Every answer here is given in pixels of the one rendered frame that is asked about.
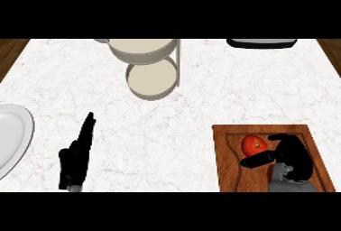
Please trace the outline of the brown wooden cutting board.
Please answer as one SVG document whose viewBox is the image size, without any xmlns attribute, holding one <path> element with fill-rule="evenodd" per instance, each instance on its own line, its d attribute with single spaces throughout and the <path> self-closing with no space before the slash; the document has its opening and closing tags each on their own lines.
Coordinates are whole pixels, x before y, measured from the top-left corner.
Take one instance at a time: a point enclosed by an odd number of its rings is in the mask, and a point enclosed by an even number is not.
<svg viewBox="0 0 341 231">
<path fill-rule="evenodd" d="M 278 141 L 267 140 L 271 134 L 295 135 L 306 148 L 312 161 L 312 174 L 308 181 L 317 192 L 335 192 L 306 125 L 213 125 L 211 129 L 221 192 L 267 192 L 268 172 L 273 163 L 253 169 L 239 165 L 239 161 L 244 158 L 240 142 L 247 134 L 264 140 L 270 150 L 274 150 L 278 144 Z"/>
</svg>

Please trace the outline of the white plate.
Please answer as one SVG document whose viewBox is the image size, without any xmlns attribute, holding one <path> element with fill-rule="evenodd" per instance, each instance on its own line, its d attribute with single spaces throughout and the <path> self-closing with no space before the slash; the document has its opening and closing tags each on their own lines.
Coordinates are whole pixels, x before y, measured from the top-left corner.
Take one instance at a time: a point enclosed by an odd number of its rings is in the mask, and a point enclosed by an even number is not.
<svg viewBox="0 0 341 231">
<path fill-rule="evenodd" d="M 33 116 L 19 105 L 0 105 L 0 180 L 16 167 L 33 137 Z"/>
</svg>

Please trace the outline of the red tomato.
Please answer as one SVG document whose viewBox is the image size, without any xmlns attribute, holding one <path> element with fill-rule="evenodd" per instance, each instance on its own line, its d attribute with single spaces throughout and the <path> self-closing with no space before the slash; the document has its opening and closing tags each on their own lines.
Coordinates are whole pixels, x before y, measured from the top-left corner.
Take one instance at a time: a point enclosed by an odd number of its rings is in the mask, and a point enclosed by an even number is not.
<svg viewBox="0 0 341 231">
<path fill-rule="evenodd" d="M 267 144 L 258 136 L 247 134 L 240 142 L 240 150 L 243 155 L 250 157 L 267 150 Z"/>
</svg>

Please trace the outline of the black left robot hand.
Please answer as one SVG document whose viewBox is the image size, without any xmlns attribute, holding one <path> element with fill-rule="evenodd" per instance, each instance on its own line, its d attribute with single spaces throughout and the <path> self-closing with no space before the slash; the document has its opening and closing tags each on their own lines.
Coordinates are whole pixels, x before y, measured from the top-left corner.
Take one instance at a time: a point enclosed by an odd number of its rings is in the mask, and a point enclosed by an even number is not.
<svg viewBox="0 0 341 231">
<path fill-rule="evenodd" d="M 94 124 L 95 119 L 92 118 L 92 113 L 88 113 L 76 139 L 70 142 L 69 147 L 58 151 L 58 189 L 66 190 L 66 187 L 72 185 L 82 186 L 88 172 L 88 152 L 91 147 Z"/>
</svg>

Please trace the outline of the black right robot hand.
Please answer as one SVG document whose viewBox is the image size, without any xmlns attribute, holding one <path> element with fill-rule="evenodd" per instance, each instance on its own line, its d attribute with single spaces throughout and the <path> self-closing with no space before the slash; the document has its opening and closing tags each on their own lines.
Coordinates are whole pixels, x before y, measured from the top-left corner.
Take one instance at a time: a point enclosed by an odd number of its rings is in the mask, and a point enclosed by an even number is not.
<svg viewBox="0 0 341 231">
<path fill-rule="evenodd" d="M 293 181 L 308 180 L 312 174 L 312 162 L 299 138 L 292 134 L 271 134 L 267 140 L 278 141 L 275 149 L 243 158 L 239 162 L 240 165 L 252 169 L 271 162 L 281 162 L 286 166 L 293 167 L 284 178 Z"/>
</svg>

